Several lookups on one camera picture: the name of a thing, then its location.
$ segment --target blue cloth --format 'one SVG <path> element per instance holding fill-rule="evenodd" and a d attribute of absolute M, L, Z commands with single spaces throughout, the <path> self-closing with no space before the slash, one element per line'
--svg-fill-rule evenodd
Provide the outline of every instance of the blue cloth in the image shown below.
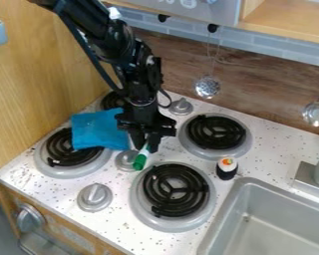
<path fill-rule="evenodd" d="M 89 114 L 73 115 L 72 145 L 74 149 L 103 146 L 111 149 L 129 149 L 126 131 L 117 129 L 115 115 L 121 108 Z"/>

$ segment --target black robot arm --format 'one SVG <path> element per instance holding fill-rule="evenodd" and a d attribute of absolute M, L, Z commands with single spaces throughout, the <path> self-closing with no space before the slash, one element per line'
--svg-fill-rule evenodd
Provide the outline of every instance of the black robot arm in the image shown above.
<path fill-rule="evenodd" d="M 158 151 L 163 136 L 175 136 L 175 121 L 159 111 L 158 92 L 164 93 L 160 58 L 153 55 L 145 42 L 135 38 L 126 22 L 110 18 L 109 9 L 98 0 L 30 2 L 60 17 L 100 75 L 128 102 L 116 119 L 118 128 L 130 134 L 136 149 L 147 142 L 153 153 Z M 100 61 L 113 66 L 120 86 L 105 72 Z"/>

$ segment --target electric coil burner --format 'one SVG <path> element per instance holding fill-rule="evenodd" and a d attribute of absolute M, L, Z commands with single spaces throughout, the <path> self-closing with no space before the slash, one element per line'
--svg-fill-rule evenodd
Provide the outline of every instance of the electric coil burner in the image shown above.
<path fill-rule="evenodd" d="M 123 108 L 126 104 L 127 102 L 116 92 L 110 92 L 101 100 L 99 104 L 99 111 L 114 108 Z"/>
<path fill-rule="evenodd" d="M 67 127 L 45 137 L 38 144 L 34 159 L 37 168 L 54 178 L 76 178 L 98 170 L 112 152 L 103 147 L 75 150 L 72 130 Z"/>
<path fill-rule="evenodd" d="M 135 179 L 131 209 L 145 225 L 163 232 L 183 232 L 211 215 L 216 191 L 202 171 L 186 164 L 151 166 Z"/>
<path fill-rule="evenodd" d="M 200 115 L 186 121 L 178 139 L 190 153 L 209 160 L 240 157 L 252 145 L 252 135 L 240 121 L 224 115 Z"/>

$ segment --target white countertop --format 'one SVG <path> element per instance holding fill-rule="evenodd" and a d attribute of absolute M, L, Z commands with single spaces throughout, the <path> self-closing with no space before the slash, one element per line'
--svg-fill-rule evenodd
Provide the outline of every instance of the white countertop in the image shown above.
<path fill-rule="evenodd" d="M 180 95 L 170 93 L 173 100 Z M 198 100 L 188 99 L 194 106 L 192 115 L 219 113 L 245 123 L 253 134 L 253 147 L 238 159 L 239 175 L 261 179 L 283 189 L 291 190 L 291 183 L 300 161 L 316 164 L 319 160 L 319 135 L 293 127 L 276 124 L 260 118 L 221 108 Z M 86 109 L 92 111 L 94 106 Z M 171 115 L 177 120 L 177 130 L 191 118 Z M 115 151 L 110 161 L 100 170 L 76 179 L 54 179 L 44 176 L 35 167 L 34 148 L 30 148 L 0 169 L 0 181 L 23 195 L 37 200 L 44 207 L 83 227 L 102 240 L 129 254 L 137 255 L 192 255 L 228 193 L 233 180 L 221 181 L 215 175 L 215 162 L 198 158 L 181 147 L 177 137 L 165 139 L 159 152 L 153 154 L 147 165 L 159 161 L 185 162 L 203 170 L 212 180 L 217 192 L 213 215 L 199 228 L 168 234 L 153 230 L 133 215 L 129 205 L 129 189 L 137 172 L 127 173 L 114 167 Z M 82 211 L 76 203 L 79 191 L 92 183 L 107 185 L 114 194 L 111 205 L 103 211 Z"/>

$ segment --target gray sink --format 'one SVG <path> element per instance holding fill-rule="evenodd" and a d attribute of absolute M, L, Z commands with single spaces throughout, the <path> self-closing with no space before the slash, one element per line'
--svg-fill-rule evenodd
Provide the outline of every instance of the gray sink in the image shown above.
<path fill-rule="evenodd" d="M 319 204 L 254 178 L 240 178 L 197 254 L 319 255 Z"/>

